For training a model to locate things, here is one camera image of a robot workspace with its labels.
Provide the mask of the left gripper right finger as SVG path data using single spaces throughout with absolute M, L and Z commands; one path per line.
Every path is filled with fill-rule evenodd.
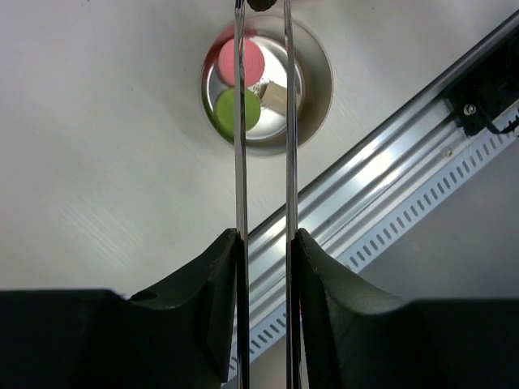
M 515 388 L 513 298 L 405 301 L 295 238 L 302 332 L 313 388 Z

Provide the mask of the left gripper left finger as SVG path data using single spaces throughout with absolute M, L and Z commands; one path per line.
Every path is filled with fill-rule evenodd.
M 125 298 L 108 289 L 1 294 L 4 388 L 218 388 L 228 378 L 238 234 Z

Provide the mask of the metal tongs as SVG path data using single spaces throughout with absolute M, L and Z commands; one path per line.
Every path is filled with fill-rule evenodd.
M 246 4 L 236 1 L 234 5 L 234 154 L 236 186 L 236 224 L 239 236 L 237 260 L 237 353 L 238 387 L 250 386 L 250 304 L 249 304 L 249 258 L 248 258 L 248 210 L 247 210 L 247 156 L 244 70 L 242 51 L 244 40 Z M 301 342 L 300 304 L 298 296 L 298 272 L 293 266 L 293 240 L 298 229 L 298 180 L 297 146 L 298 119 L 294 75 L 294 36 L 292 6 L 283 2 L 285 48 L 287 65 L 286 107 L 286 386 L 301 387 Z

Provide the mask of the white tofu piece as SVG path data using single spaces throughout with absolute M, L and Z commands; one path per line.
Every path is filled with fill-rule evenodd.
M 285 114 L 287 107 L 287 90 L 281 85 L 269 82 L 264 86 L 260 97 L 262 106 L 272 111 Z

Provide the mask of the pink round food piece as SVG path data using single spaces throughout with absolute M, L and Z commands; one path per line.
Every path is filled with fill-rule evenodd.
M 250 39 L 243 40 L 242 64 L 244 86 L 249 88 L 257 84 L 264 73 L 265 60 L 260 47 Z M 217 69 L 221 79 L 234 86 L 234 39 L 223 44 L 218 54 Z

